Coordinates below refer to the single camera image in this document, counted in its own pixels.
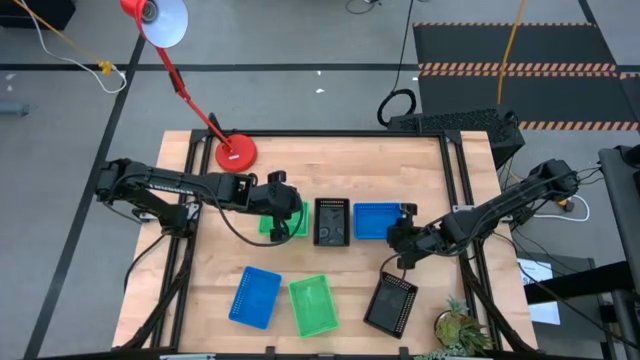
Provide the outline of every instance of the small plant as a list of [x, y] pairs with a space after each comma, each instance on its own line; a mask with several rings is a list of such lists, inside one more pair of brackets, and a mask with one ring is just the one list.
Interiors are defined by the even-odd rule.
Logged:
[[483, 353], [491, 345], [489, 337], [482, 332], [483, 326], [467, 315], [469, 308], [464, 302], [449, 296], [449, 309], [436, 319], [435, 334], [444, 348], [417, 356], [416, 360], [438, 360], [445, 356], [472, 356]]

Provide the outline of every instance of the green mesh tray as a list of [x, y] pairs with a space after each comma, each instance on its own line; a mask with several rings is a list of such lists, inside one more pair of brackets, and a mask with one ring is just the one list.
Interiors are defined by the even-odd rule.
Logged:
[[[302, 223], [300, 224], [298, 232], [294, 234], [294, 236], [298, 237], [305, 237], [309, 234], [309, 203], [307, 201], [302, 202], [302, 210], [304, 211], [304, 217], [302, 218]], [[293, 231], [293, 229], [296, 228], [296, 225], [298, 225], [298, 219], [300, 219], [300, 211], [291, 214], [291, 219], [285, 221], [289, 231]], [[261, 216], [260, 226], [258, 227], [260, 235], [269, 236], [271, 229], [273, 229], [273, 218], [271, 216]]]
[[289, 283], [289, 296], [300, 337], [317, 335], [340, 326], [325, 275]]

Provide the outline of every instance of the green basket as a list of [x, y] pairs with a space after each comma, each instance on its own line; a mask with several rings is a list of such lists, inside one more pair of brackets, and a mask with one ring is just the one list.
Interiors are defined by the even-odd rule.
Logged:
[[[309, 234], [309, 203], [307, 201], [303, 201], [302, 210], [304, 211], [304, 218], [302, 218], [302, 223], [300, 224], [298, 232], [294, 234], [294, 236], [298, 237], [305, 237]], [[300, 219], [300, 211], [291, 214], [291, 219], [285, 221], [289, 231], [293, 231], [296, 228], [296, 225], [298, 225], [298, 219]], [[261, 235], [269, 236], [271, 229], [273, 229], [273, 218], [271, 216], [261, 216], [258, 232]]]
[[289, 296], [300, 337], [317, 335], [340, 326], [325, 275], [289, 283]]

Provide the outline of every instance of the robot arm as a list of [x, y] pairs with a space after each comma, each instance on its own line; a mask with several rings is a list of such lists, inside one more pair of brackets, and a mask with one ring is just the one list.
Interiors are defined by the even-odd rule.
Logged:
[[388, 228], [387, 243], [398, 254], [398, 268], [413, 269], [431, 255], [456, 256], [474, 240], [485, 239], [502, 217], [535, 200], [558, 201], [578, 191], [576, 172], [562, 160], [549, 160], [503, 194], [470, 210], [451, 212], [424, 227], [413, 226], [415, 205], [403, 206], [407, 216]]
[[133, 204], [134, 212], [154, 215], [164, 233], [180, 237], [192, 230], [189, 208], [169, 204], [149, 190], [194, 196], [223, 210], [272, 216], [276, 227], [272, 241], [280, 241], [288, 235], [284, 221], [302, 208], [297, 190], [283, 184], [284, 181], [284, 171], [269, 174], [267, 184], [257, 185], [258, 178], [254, 174], [209, 173], [200, 176], [118, 159], [103, 165], [95, 193], [100, 202], [112, 204], [124, 200]]

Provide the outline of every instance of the black basket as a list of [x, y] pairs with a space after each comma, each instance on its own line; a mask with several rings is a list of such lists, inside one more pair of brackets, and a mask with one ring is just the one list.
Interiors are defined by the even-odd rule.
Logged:
[[349, 246], [349, 199], [316, 199], [313, 244]]
[[394, 338], [402, 338], [418, 287], [383, 272], [364, 322]]

